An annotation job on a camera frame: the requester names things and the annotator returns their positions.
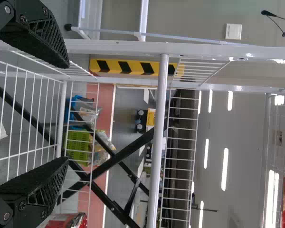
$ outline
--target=electrical outlet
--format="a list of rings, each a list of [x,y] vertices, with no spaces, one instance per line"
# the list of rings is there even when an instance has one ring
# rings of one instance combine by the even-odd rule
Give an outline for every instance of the electrical outlet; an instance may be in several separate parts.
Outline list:
[[[227,24],[226,25],[226,39],[241,39],[242,38],[242,25]]]

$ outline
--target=black screw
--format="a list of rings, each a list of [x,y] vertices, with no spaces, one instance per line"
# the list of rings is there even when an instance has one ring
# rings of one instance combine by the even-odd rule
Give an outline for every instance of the black screw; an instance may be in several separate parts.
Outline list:
[[[27,205],[26,201],[21,201],[21,203],[18,206],[18,210],[23,211],[26,205]]]
[[[5,12],[6,12],[7,14],[10,14],[10,13],[11,13],[10,7],[5,6],[4,9],[5,9]]]
[[[44,210],[42,213],[41,213],[41,219],[45,219],[47,216],[47,211]]]
[[[48,14],[47,8],[42,7],[42,12],[43,12],[44,15],[47,15]]]
[[[4,221],[7,221],[8,219],[10,218],[10,213],[9,212],[6,212],[3,216],[3,220]]]
[[[22,22],[22,24],[27,24],[28,23],[28,20],[27,20],[27,18],[24,15],[20,16],[20,21]]]

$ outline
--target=green plastic crate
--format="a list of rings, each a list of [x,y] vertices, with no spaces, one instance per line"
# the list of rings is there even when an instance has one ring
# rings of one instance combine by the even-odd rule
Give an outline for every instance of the green plastic crate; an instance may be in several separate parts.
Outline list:
[[[79,151],[87,151],[90,152],[90,133],[86,132],[68,132],[67,134],[67,138],[70,140],[77,140],[80,142],[75,142],[75,141],[67,141],[67,145],[66,145],[66,141],[64,140],[64,144],[63,144],[63,148],[68,149],[66,152],[67,154],[74,160],[81,160],[81,161],[77,161],[78,164],[81,164],[85,167],[88,166],[89,160],[90,160],[90,153],[85,153],[85,152],[79,152]]]

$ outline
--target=yellow and black warning stripe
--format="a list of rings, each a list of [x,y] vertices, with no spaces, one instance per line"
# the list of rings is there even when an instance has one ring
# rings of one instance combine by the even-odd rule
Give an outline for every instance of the yellow and black warning stripe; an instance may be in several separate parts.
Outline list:
[[[159,62],[124,60],[124,59],[95,59],[90,60],[90,71],[93,73],[131,74],[158,76]],[[168,75],[174,75],[177,63],[170,63]]]

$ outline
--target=fluorescent ceiling light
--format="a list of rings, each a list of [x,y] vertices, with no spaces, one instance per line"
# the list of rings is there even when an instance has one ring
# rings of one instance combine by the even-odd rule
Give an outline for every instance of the fluorescent ceiling light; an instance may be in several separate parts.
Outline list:
[[[192,181],[192,184],[191,184],[191,194],[194,193],[194,181]]]
[[[226,183],[227,183],[227,170],[228,170],[228,148],[224,149],[224,158],[223,158],[223,171],[222,171],[222,184],[221,188],[223,191],[226,190]]]
[[[204,201],[200,202],[200,213],[199,213],[199,228],[203,227],[203,214],[204,214]]]
[[[205,144],[205,158],[204,158],[204,169],[207,168],[207,164],[208,164],[208,149],[209,149],[209,139],[206,139],[206,144]]]
[[[265,228],[276,227],[278,187],[279,187],[279,174],[270,170],[268,178]]]
[[[212,109],[212,95],[213,95],[213,92],[212,92],[212,89],[209,90],[209,106],[208,106],[208,112],[211,113],[211,109]]]
[[[285,64],[285,60],[284,59],[272,59],[271,58],[270,60],[273,60],[273,61],[275,61],[278,64]]]
[[[275,96],[275,105],[283,105],[285,101],[285,97],[283,95]]]
[[[228,111],[232,110],[232,102],[233,102],[233,92],[228,91],[228,105],[227,105]]]
[[[201,91],[199,91],[199,107],[198,107],[199,114],[200,114],[200,102],[201,102]]]

